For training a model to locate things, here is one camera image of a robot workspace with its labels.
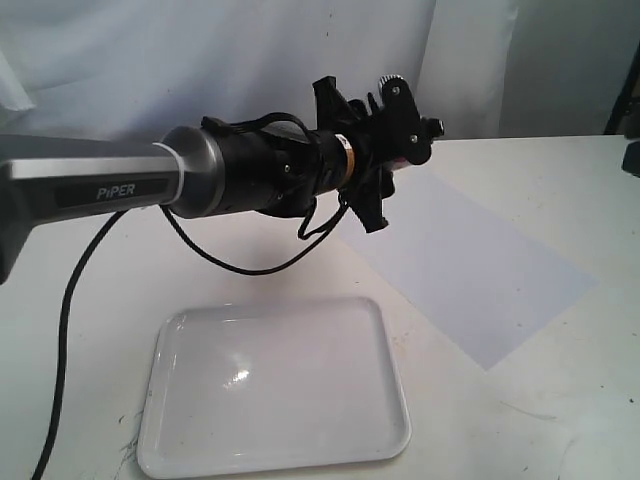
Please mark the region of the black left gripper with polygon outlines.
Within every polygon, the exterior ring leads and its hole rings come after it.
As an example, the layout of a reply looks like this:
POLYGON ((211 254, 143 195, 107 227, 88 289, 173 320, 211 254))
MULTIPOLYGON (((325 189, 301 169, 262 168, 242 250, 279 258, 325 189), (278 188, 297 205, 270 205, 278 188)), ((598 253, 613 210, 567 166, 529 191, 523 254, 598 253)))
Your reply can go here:
POLYGON ((368 233, 388 226, 383 200, 395 193, 389 163, 399 157, 399 152, 390 115, 396 111, 392 104, 400 99, 400 77, 381 77, 378 89, 381 103, 372 93, 367 94, 366 101, 346 99, 333 76, 313 83, 317 127, 334 134, 345 153, 345 173, 334 188, 338 209, 312 230, 314 234, 333 230, 347 210, 355 213, 368 233))

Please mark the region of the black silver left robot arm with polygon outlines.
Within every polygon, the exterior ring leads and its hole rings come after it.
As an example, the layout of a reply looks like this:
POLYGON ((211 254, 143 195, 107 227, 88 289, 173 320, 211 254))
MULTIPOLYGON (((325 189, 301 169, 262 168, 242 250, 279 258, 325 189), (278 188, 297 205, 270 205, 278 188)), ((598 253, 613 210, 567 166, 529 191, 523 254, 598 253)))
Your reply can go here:
POLYGON ((39 225, 147 206, 184 219, 256 211, 299 219, 300 239, 317 235, 318 197, 367 202, 416 113, 399 76, 383 77, 365 100, 344 98, 331 76, 313 89, 314 128, 272 112, 237 123, 204 117, 148 144, 3 135, 2 275, 39 225))

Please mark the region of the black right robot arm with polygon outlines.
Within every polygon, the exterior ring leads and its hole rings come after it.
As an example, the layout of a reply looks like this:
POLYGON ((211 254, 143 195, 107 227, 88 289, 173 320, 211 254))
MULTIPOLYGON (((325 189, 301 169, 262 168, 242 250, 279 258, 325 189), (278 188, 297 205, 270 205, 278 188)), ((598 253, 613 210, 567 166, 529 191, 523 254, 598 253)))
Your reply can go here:
POLYGON ((633 142, 627 145, 622 160, 621 168, 624 172, 639 178, 640 177, 640 142, 633 142))

